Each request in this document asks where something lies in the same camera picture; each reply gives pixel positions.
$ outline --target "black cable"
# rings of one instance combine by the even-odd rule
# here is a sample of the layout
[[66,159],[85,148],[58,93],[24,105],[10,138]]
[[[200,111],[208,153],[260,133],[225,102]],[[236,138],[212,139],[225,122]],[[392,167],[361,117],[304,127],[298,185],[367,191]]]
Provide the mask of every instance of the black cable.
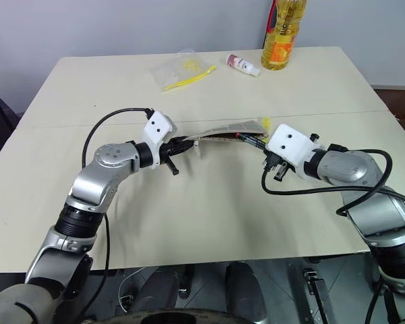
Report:
[[377,282],[377,286],[375,287],[375,291],[373,292],[371,303],[369,304],[369,307],[367,309],[366,319],[364,320],[364,324],[370,324],[371,323],[372,313],[373,313],[373,310],[375,308],[375,304],[377,303],[379,293],[381,292],[383,284],[384,284],[383,278],[380,277],[378,282]]
[[372,197],[374,194],[376,194],[382,187],[384,187],[385,182],[390,176],[390,173],[392,172],[393,168],[393,161],[392,157],[390,157],[389,153],[383,151],[383,150],[373,150],[373,149],[368,149],[368,150],[360,150],[365,153],[375,153],[382,155],[385,158],[385,170],[383,172],[383,175],[381,176],[381,179],[375,184],[372,190],[369,190],[366,194],[363,196],[357,198],[356,200],[353,200],[352,202],[340,207],[337,211],[336,214],[340,216],[346,216],[346,211],[348,209],[351,209],[352,207],[355,207],[361,203],[363,203],[365,200],[369,199]]
[[[265,180],[267,177],[267,170],[264,170],[263,176],[261,177],[261,186],[267,194],[275,194],[280,196],[293,196],[296,194],[318,194],[321,192],[339,192],[339,191],[371,191],[374,187],[366,186],[335,186],[335,187],[323,187],[323,188],[313,188],[313,189],[304,189],[304,190],[292,190],[292,191],[275,191],[267,188]],[[403,200],[405,202],[405,196],[397,192],[388,190],[388,189],[379,189],[378,193],[386,194]]]
[[[108,118],[110,118],[114,115],[117,115],[119,113],[127,112],[127,111],[143,111],[146,113],[147,119],[150,119],[151,115],[154,113],[153,109],[150,109],[150,108],[125,108],[125,109],[119,109],[119,110],[113,111],[113,112],[109,113],[108,115],[102,117],[102,119],[99,120],[93,126],[90,133],[88,133],[86,141],[84,142],[84,146],[82,148],[82,156],[81,156],[81,166],[83,169],[86,167],[86,156],[87,156],[88,145],[90,144],[90,140],[93,137],[93,134],[99,128],[99,126]],[[99,284],[99,287],[97,288],[96,292],[93,294],[93,297],[87,302],[86,306],[84,306],[84,308],[80,311],[80,314],[76,317],[76,323],[80,319],[82,319],[85,312],[90,308],[90,306],[93,304],[93,302],[99,296],[103,286],[105,285],[105,282],[107,281],[108,270],[109,270],[109,254],[110,254],[110,250],[111,250],[111,240],[109,237],[109,221],[108,221],[107,214],[105,214],[104,219],[105,219],[105,231],[107,232],[107,256],[105,258],[105,270],[103,272],[102,280],[101,280],[101,283]]]

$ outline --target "plastic bag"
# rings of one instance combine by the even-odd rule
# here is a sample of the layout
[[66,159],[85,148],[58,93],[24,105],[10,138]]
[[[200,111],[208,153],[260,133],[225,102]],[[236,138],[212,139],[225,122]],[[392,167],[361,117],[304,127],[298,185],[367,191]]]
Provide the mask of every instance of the plastic bag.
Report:
[[184,86],[208,75],[216,68],[204,62],[194,51],[185,50],[176,57],[152,69],[153,77],[161,91]]

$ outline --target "white wall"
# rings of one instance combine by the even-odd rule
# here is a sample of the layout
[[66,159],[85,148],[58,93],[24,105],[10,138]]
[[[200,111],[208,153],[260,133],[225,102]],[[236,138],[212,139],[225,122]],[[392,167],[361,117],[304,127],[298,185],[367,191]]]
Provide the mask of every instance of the white wall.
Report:
[[[60,57],[261,48],[271,0],[0,0],[0,96],[27,108]],[[298,46],[405,86],[405,0],[308,0]]]

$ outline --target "small white bottle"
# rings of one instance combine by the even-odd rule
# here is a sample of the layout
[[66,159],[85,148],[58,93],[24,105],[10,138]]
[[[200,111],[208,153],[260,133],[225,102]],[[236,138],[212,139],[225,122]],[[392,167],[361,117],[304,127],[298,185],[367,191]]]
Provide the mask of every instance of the small white bottle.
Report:
[[242,58],[235,56],[234,54],[229,54],[227,56],[226,63],[232,68],[245,74],[250,74],[251,76],[259,76],[261,74],[261,70],[259,68],[254,67],[252,63],[249,63]]

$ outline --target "bottle label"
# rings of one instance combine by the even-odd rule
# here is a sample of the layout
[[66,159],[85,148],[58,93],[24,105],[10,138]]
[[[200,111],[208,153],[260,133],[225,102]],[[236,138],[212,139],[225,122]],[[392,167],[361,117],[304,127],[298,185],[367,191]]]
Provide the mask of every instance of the bottle label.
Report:
[[281,64],[290,59],[295,36],[276,35],[270,63]]

